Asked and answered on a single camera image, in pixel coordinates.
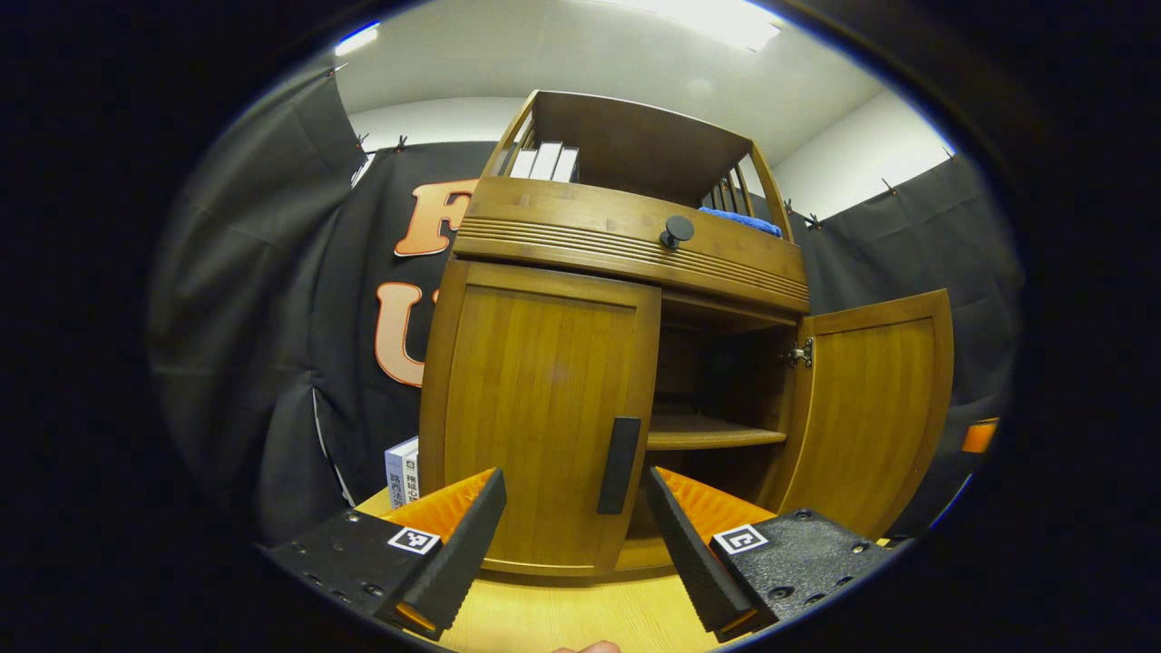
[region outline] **table surface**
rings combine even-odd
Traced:
[[[606,583],[483,571],[439,645],[464,653],[551,653],[601,639],[625,653],[719,646],[671,569]]]

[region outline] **white book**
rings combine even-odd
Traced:
[[[556,159],[556,170],[553,172],[553,181],[576,181],[577,179],[577,155],[580,150],[576,148],[563,148],[560,158]]]
[[[515,163],[512,164],[512,177],[528,179],[532,172],[532,162],[536,160],[536,150],[520,150],[515,153]]]
[[[550,180],[553,171],[556,170],[556,159],[561,156],[561,148],[563,146],[564,143],[560,142],[541,143],[540,149],[536,150],[536,160],[532,164],[532,172],[528,174],[528,179]]]
[[[403,457],[403,489],[408,503],[419,498],[419,447]]]
[[[414,437],[408,442],[399,443],[383,452],[387,464],[387,487],[390,490],[391,508],[398,508],[408,502],[406,478],[404,476],[404,457],[419,449],[419,438]]]

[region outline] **door hinge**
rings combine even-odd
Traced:
[[[803,361],[807,367],[810,367],[814,365],[814,338],[807,338],[802,349],[798,349],[798,346],[795,346],[789,351],[789,353],[784,353],[779,358],[787,361],[791,367],[796,367],[798,361],[800,360]]]

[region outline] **orange letter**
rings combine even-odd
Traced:
[[[378,296],[378,325],[375,328],[375,358],[387,375],[401,383],[423,387],[424,364],[408,356],[408,322],[411,307],[424,292],[411,284],[383,284]]]
[[[452,231],[460,228],[463,211],[468,209],[471,193],[476,189],[476,181],[479,180],[466,179],[416,187],[411,192],[416,198],[411,224],[408,225],[408,235],[395,245],[395,256],[438,254],[446,250],[450,241],[440,234],[440,225],[447,221]]]

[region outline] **blue towel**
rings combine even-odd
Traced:
[[[708,213],[711,215],[716,215],[717,217],[724,217],[727,220],[733,220],[734,222],[737,222],[740,224],[744,224],[747,227],[753,227],[758,231],[765,231],[766,234],[770,234],[772,236],[778,236],[779,238],[783,237],[783,230],[781,229],[779,229],[774,224],[770,224],[769,222],[758,220],[757,217],[750,217],[748,215],[741,215],[741,214],[728,211],[728,210],[709,209],[709,208],[706,208],[706,207],[701,207],[701,210],[704,210],[704,211],[706,211],[706,213]]]

